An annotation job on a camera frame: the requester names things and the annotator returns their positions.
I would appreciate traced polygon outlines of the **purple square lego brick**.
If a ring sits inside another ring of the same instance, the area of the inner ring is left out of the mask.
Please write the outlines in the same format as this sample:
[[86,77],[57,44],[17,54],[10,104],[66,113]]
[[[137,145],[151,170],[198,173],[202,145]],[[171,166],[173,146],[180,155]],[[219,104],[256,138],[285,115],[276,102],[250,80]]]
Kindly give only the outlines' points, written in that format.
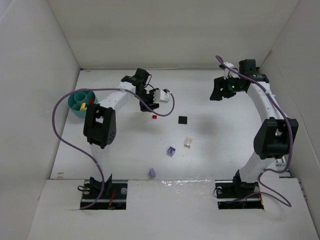
[[176,149],[173,148],[172,146],[170,146],[167,150],[167,154],[170,155],[170,156],[173,156],[176,152]]

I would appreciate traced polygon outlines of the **small lavender lego piece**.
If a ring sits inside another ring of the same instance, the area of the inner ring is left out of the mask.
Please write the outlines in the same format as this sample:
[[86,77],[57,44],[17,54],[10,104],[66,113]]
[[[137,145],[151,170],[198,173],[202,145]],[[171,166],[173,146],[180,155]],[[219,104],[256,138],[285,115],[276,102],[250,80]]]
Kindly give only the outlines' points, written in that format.
[[156,177],[156,172],[155,172],[155,169],[154,168],[150,168],[149,169],[149,176],[151,178],[155,178]]

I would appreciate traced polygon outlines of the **yellow long lego brick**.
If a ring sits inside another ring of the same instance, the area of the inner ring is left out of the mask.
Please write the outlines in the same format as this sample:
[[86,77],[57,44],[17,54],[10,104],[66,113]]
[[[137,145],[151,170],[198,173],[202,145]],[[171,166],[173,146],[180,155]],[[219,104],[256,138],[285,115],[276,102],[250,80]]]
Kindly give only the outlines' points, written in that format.
[[79,111],[86,111],[87,110],[87,104],[83,102],[79,108]]

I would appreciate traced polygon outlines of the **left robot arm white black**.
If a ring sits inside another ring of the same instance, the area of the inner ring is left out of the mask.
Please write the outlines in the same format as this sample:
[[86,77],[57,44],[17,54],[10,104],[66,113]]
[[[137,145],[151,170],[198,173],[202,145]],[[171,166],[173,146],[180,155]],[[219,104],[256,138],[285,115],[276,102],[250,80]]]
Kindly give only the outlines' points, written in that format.
[[146,90],[151,74],[138,68],[133,76],[121,79],[116,91],[98,103],[90,103],[86,110],[83,134],[90,145],[92,156],[98,163],[103,176],[90,177],[86,185],[90,192],[108,196],[112,190],[112,170],[109,157],[109,146],[115,140],[117,133],[116,113],[133,97],[138,97],[141,112],[151,112],[159,108],[154,102],[157,89]]

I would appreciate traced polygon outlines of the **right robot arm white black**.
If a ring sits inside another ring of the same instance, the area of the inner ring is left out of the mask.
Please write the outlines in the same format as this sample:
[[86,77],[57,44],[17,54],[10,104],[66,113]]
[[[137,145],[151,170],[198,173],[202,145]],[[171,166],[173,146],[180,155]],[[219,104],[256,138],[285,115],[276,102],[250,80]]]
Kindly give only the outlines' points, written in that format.
[[253,154],[247,163],[234,175],[232,181],[216,181],[219,198],[240,199],[253,193],[258,187],[259,176],[269,171],[276,160],[287,156],[291,162],[293,143],[299,123],[289,118],[279,107],[272,94],[270,81],[265,74],[259,73],[254,59],[245,59],[235,67],[217,60],[224,71],[223,76],[214,79],[211,101],[221,101],[245,92],[253,101],[261,120],[261,126],[253,140]]

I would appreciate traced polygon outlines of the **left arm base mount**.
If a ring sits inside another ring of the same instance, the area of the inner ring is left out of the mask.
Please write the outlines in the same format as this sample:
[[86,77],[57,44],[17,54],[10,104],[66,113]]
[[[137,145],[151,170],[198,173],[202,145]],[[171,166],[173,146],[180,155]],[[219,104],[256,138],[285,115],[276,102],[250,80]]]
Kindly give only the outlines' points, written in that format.
[[81,192],[80,208],[84,210],[126,210],[128,181],[113,181],[109,193],[104,193],[99,200],[92,204],[100,193],[100,190],[89,188],[89,181],[79,185],[77,190]]

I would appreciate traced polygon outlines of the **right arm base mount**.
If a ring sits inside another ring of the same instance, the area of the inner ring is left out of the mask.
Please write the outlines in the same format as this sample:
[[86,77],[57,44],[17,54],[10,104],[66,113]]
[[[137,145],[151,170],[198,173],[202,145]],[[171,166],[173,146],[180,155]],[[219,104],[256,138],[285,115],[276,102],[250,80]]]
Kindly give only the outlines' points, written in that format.
[[219,210],[263,210],[259,186],[254,183],[235,183],[232,180],[215,180],[213,194],[217,198]]

